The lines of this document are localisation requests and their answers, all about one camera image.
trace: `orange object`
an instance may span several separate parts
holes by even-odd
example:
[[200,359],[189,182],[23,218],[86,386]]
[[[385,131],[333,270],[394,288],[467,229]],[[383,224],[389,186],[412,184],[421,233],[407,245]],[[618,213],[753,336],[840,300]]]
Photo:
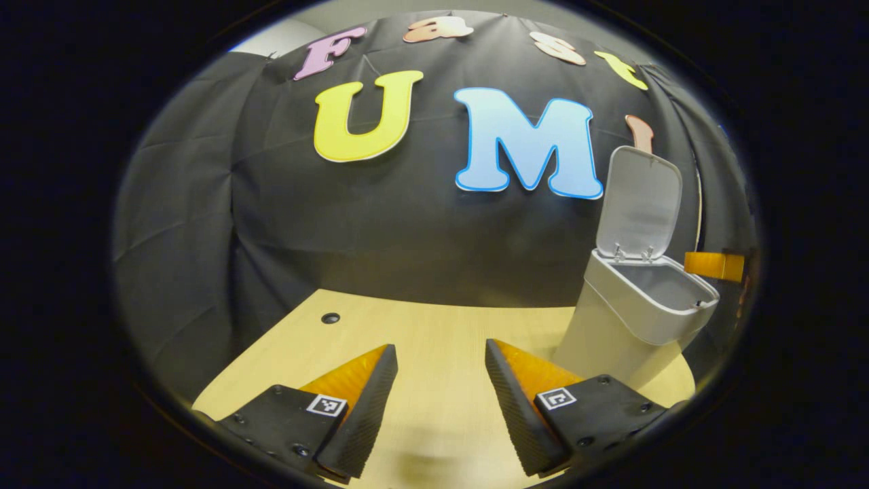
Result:
[[316,380],[299,387],[299,390],[346,399],[347,414],[344,416],[344,419],[347,419],[350,417],[353,407],[359,400],[360,394],[362,394],[362,389],[368,383],[371,372],[375,369],[375,365],[377,365],[386,347],[386,345],[378,346],[374,350],[356,357]]
[[423,43],[438,37],[464,37],[474,32],[465,25],[461,17],[432,17],[408,26],[410,32],[404,35],[405,43]]
[[510,370],[513,371],[513,375],[519,382],[522,393],[525,394],[538,416],[541,416],[541,413],[534,405],[534,397],[537,394],[565,385],[576,384],[583,380],[583,378],[543,358],[535,357],[531,353],[524,352],[498,339],[493,339],[493,341],[498,345],[498,349],[501,350],[501,354],[504,355],[504,359],[510,365]]
[[634,148],[652,154],[652,138],[654,132],[646,121],[636,116],[625,116],[627,127],[631,128],[631,133],[634,135]]
[[703,277],[742,282],[742,272],[745,266],[746,258],[741,255],[705,252],[685,253],[685,271]]

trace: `lid hinge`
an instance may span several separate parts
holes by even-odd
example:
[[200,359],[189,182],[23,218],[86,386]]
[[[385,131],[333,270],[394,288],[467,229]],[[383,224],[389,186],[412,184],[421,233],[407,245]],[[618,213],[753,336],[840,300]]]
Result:
[[615,244],[615,253],[613,253],[613,259],[617,262],[625,259],[625,252],[621,250],[621,245],[618,243]]
[[652,254],[654,253],[654,247],[649,245],[648,249],[641,253],[644,262],[652,261]]

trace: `orange block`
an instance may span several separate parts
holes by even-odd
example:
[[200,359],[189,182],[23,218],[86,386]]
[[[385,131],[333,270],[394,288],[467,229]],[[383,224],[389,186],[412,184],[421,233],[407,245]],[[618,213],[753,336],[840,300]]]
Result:
[[745,266],[746,258],[741,255],[705,252],[685,253],[685,271],[703,277],[742,282],[742,272]]
[[534,408],[538,416],[541,416],[537,406],[534,405],[534,397],[546,391],[551,391],[565,385],[582,382],[583,378],[564,370],[556,364],[538,358],[531,353],[524,352],[515,346],[494,339],[498,349],[504,355],[510,370],[519,382],[522,393],[528,399],[528,403]]
[[316,380],[299,387],[299,390],[346,399],[347,414],[344,416],[344,419],[347,419],[350,417],[353,406],[359,400],[362,389],[368,383],[371,372],[375,369],[375,365],[377,365],[386,347],[386,345],[378,346],[374,350],[356,357]]

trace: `black fabric backdrop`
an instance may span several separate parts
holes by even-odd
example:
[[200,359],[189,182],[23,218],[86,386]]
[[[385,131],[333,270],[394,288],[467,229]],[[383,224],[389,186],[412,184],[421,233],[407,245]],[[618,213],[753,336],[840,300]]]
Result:
[[[453,11],[474,33],[407,44],[422,12],[364,24],[368,33],[328,70],[294,82],[307,50],[270,60],[228,53],[191,80],[131,158],[116,207],[113,260],[129,334],[168,387],[192,401],[231,360],[317,288],[450,305],[574,305],[603,200],[564,198],[541,182],[503,192],[454,184],[468,158],[468,117],[453,93],[504,90],[536,123],[563,97],[588,106],[597,178],[632,138],[624,116],[655,131],[654,152],[682,172],[667,255],[693,251],[702,176],[703,247],[756,240],[736,155],[703,103],[663,69],[637,66],[649,90],[593,51],[624,54],[517,17]],[[575,66],[539,51],[537,30],[567,40]],[[420,70],[410,126],[392,150],[338,164],[312,142],[317,94],[360,81],[348,128],[379,122],[374,80]],[[501,165],[508,162],[501,150]],[[550,161],[546,175],[554,170]],[[715,281],[721,304],[686,357],[701,375],[733,337],[740,288]]]

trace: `foam letter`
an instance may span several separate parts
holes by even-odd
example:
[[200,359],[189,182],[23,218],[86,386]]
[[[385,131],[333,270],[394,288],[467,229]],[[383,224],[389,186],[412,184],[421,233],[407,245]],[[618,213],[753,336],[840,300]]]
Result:
[[547,53],[551,57],[557,57],[562,61],[578,64],[579,66],[586,63],[585,58],[580,56],[580,53],[576,52],[576,49],[563,39],[552,37],[542,32],[532,32],[529,35],[536,41],[534,45],[537,46],[537,49]]
[[464,37],[474,32],[465,25],[461,17],[432,17],[408,26],[410,32],[404,35],[405,43],[421,43],[438,37]]
[[413,84],[422,80],[421,71],[397,71],[375,80],[383,87],[381,121],[366,134],[350,134],[347,121],[350,101],[362,90],[352,82],[324,90],[315,98],[320,105],[314,122],[314,147],[329,161],[347,162],[370,159],[389,151],[401,141],[410,120],[410,93]]
[[531,125],[513,99],[501,90],[466,88],[454,98],[468,107],[470,135],[468,167],[455,183],[466,191],[502,191],[510,176],[498,162],[498,144],[510,160],[519,181],[533,190],[556,151],[555,172],[549,188],[558,195],[596,199],[603,185],[594,176],[594,156],[588,133],[592,112],[582,104],[553,98],[537,125]]
[[612,54],[609,54],[606,52],[595,51],[594,54],[606,59],[607,63],[609,63],[609,67],[612,68],[613,71],[615,71],[615,74],[624,78],[626,82],[639,88],[640,90],[648,90],[649,89],[649,87],[646,86],[646,84],[644,84],[643,82],[641,82],[640,80],[638,80],[634,76],[634,73],[636,71],[634,71],[634,67],[631,66],[630,64],[626,64],[626,63],[622,62],[619,58],[617,58],[615,55],[612,55]]
[[340,56],[350,47],[351,37],[362,37],[365,35],[364,27],[357,27],[351,30],[345,30],[333,36],[325,37],[319,41],[314,41],[308,45],[308,57],[305,58],[305,64],[302,69],[295,74],[294,80],[298,81],[315,73],[326,70],[332,66],[333,61],[329,59],[329,55]]
[[631,134],[634,135],[634,148],[652,154],[654,132],[649,124],[646,124],[643,119],[631,115],[625,116],[625,122],[627,122],[627,127],[631,128]]

